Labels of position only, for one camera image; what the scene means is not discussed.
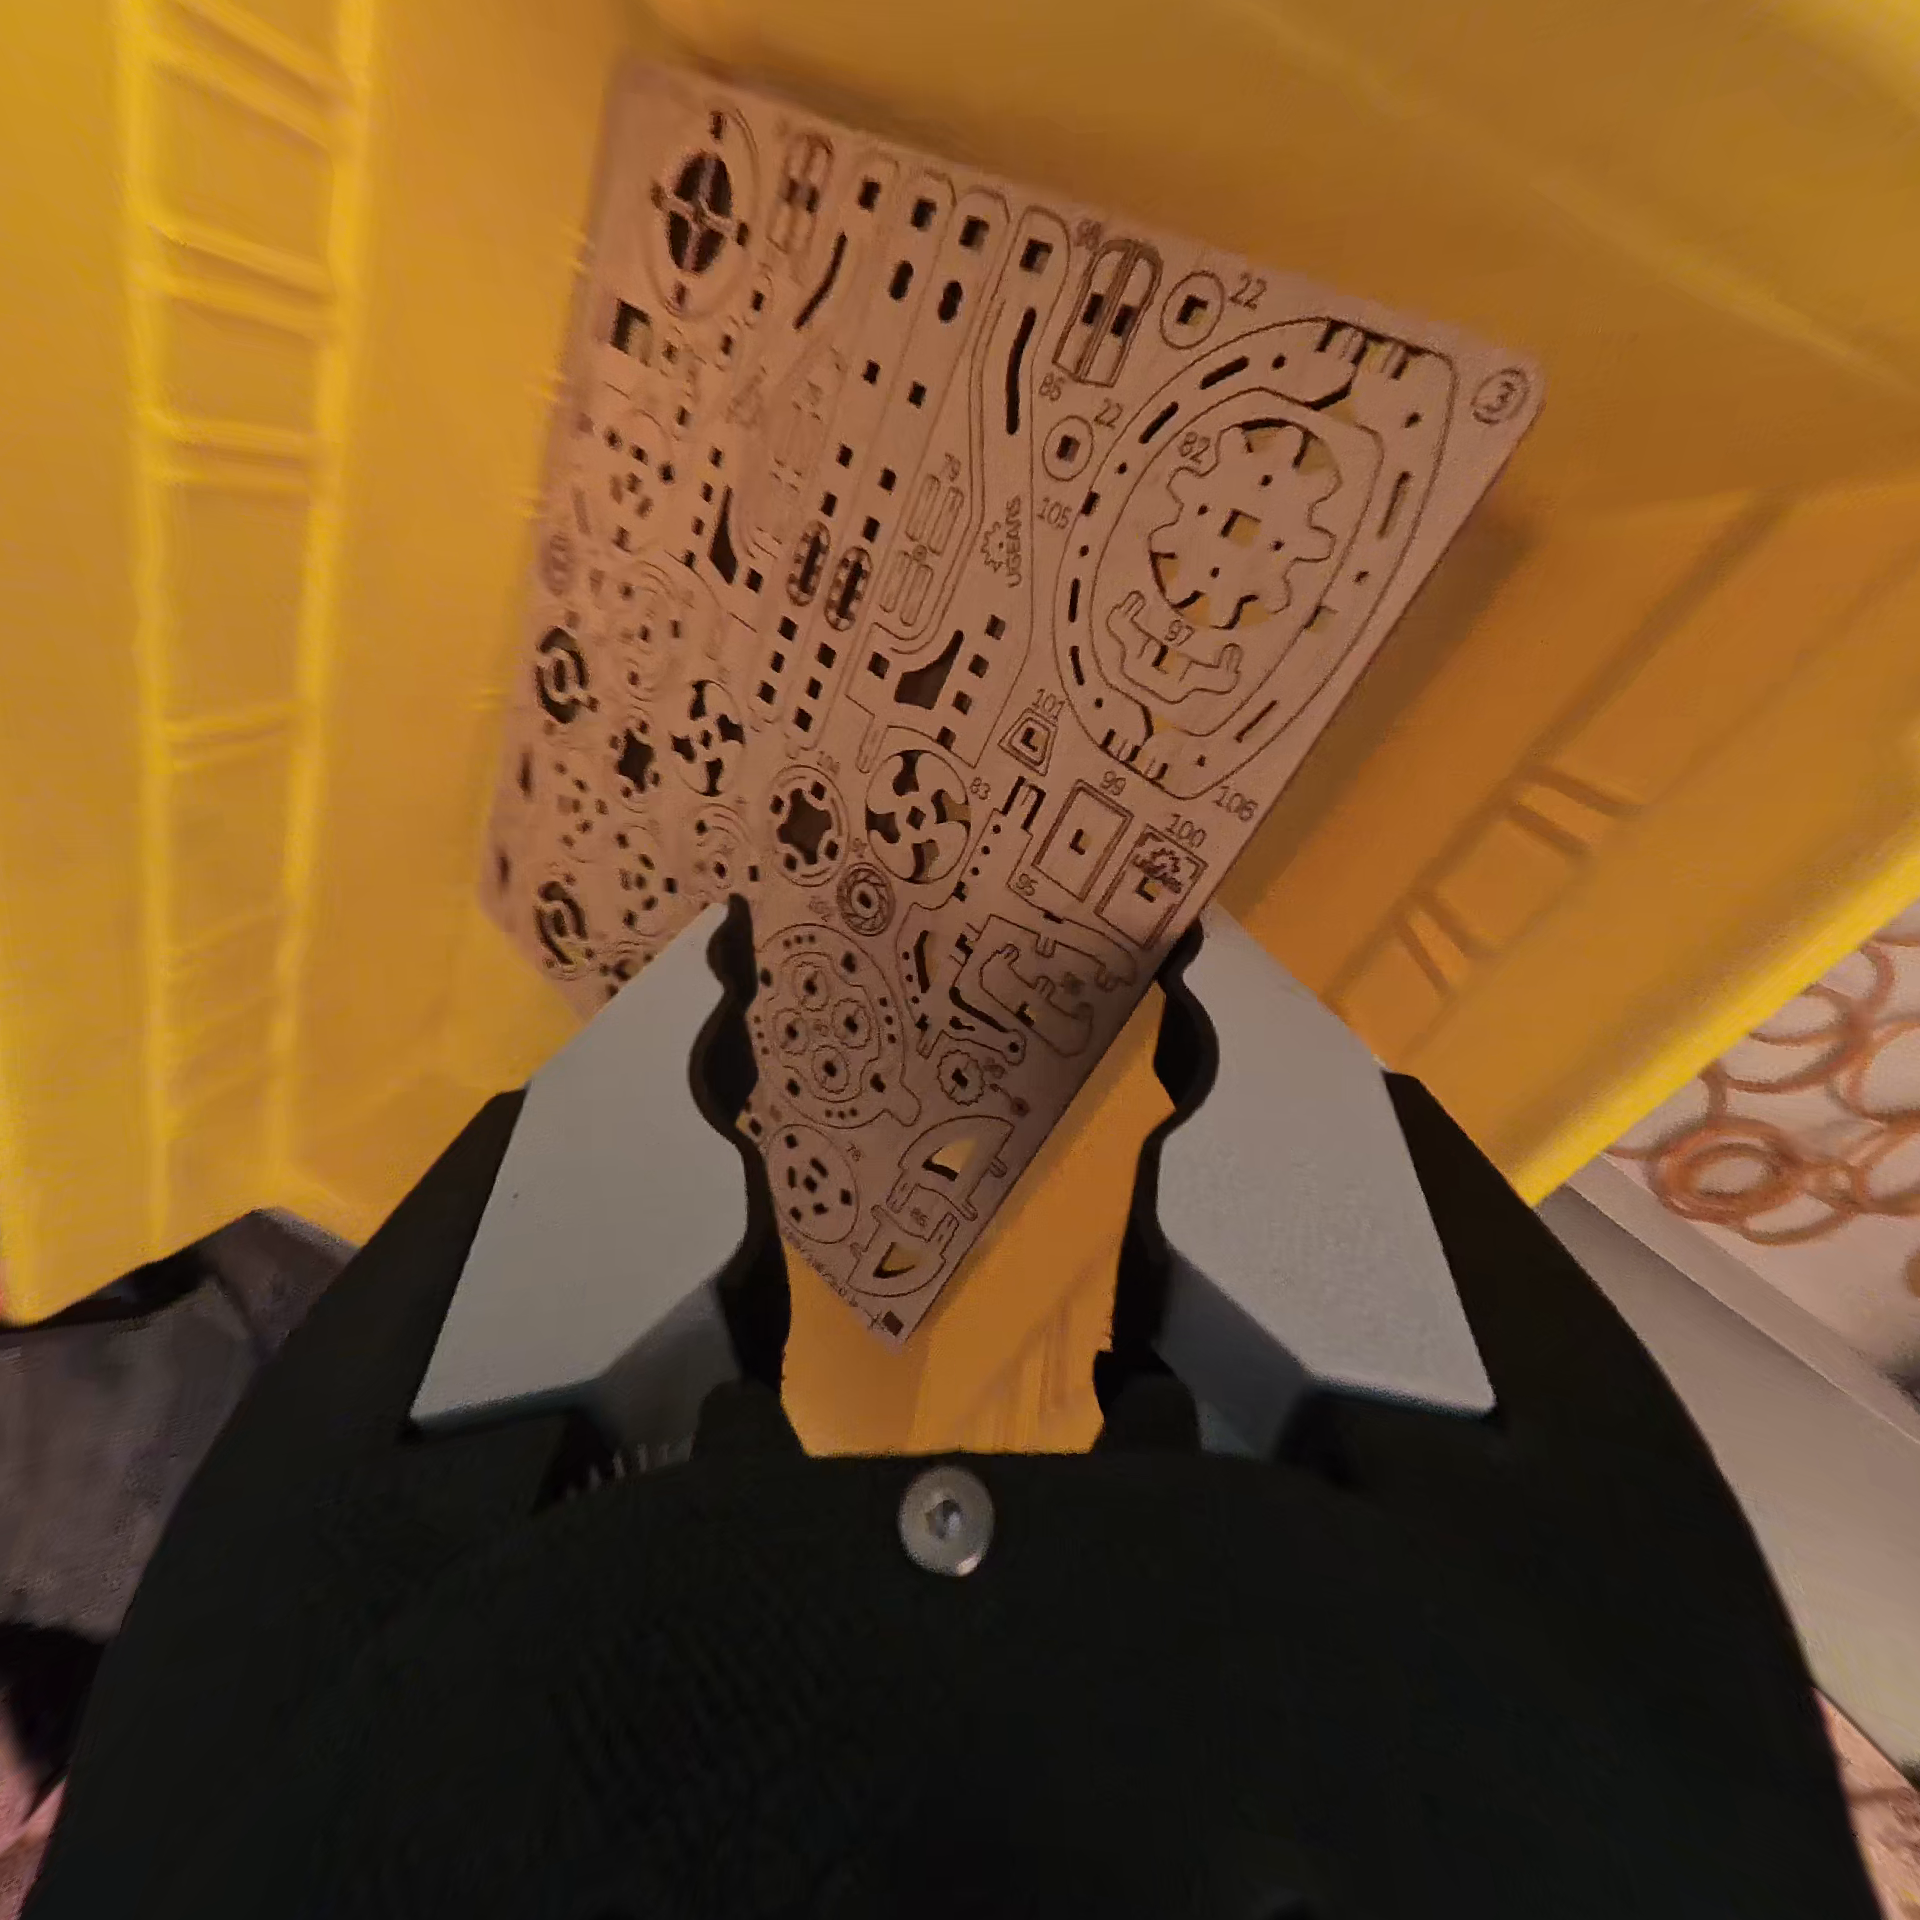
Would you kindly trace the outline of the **pile of tan rubber bands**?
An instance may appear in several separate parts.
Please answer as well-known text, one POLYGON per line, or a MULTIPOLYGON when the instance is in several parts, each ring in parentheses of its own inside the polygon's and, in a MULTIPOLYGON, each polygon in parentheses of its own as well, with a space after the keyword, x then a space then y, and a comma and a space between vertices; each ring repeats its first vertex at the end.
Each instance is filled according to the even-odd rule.
POLYGON ((1707 1062, 1606 1156, 1699 1227, 1803 1246, 1917 1214, 1917 909, 1707 1062))

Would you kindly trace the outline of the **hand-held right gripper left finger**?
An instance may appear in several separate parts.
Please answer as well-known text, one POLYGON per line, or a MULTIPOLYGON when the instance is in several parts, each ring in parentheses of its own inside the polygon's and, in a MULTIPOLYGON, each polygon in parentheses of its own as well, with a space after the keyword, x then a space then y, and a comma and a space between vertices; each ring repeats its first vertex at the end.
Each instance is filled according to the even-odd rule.
POLYGON ((749 900, 702 909, 533 1077, 411 1420, 571 1414, 615 1455, 690 1455, 708 1399, 778 1395, 792 1297, 740 1130, 758 1083, 749 900))

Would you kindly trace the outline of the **yellow plastic bin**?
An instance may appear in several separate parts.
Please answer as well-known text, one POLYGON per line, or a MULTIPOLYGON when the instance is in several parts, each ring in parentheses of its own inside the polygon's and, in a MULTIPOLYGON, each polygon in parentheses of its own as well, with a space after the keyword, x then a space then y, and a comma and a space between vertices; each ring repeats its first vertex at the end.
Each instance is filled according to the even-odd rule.
POLYGON ((1223 889, 1525 1197, 1916 893, 1916 5, 4 5, 6 1318, 570 1037, 486 889, 631 60, 1532 358, 1223 889))

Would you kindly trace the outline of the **gear-oval wooden parts sheet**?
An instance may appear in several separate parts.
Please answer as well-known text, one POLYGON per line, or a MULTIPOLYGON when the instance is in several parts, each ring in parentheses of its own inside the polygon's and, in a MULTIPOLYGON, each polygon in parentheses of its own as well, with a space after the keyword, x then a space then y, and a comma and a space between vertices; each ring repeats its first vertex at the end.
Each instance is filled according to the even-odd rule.
POLYGON ((1536 368, 638 66, 484 900, 582 1015, 758 939, 779 1232, 903 1342, 1541 407, 1536 368))

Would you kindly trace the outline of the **white cardboard tray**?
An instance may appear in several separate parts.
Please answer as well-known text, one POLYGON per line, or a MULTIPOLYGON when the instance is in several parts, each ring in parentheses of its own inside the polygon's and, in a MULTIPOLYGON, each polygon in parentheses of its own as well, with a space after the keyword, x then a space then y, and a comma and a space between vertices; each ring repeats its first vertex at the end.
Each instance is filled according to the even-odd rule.
POLYGON ((1540 1216, 1704 1433, 1821 1694, 1916 1782, 1917 1214, 1755 1246, 1669 1214, 1606 1150, 1540 1216))

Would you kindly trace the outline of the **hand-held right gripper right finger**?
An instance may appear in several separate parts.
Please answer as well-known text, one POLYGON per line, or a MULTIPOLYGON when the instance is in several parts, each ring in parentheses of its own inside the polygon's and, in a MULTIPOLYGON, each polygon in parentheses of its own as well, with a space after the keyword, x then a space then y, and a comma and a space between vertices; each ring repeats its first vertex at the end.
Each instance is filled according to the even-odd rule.
POLYGON ((1189 1390, 1204 1446, 1274 1458, 1329 1399, 1496 1408, 1385 1070, 1224 909, 1159 975, 1153 1073, 1098 1401, 1189 1390))

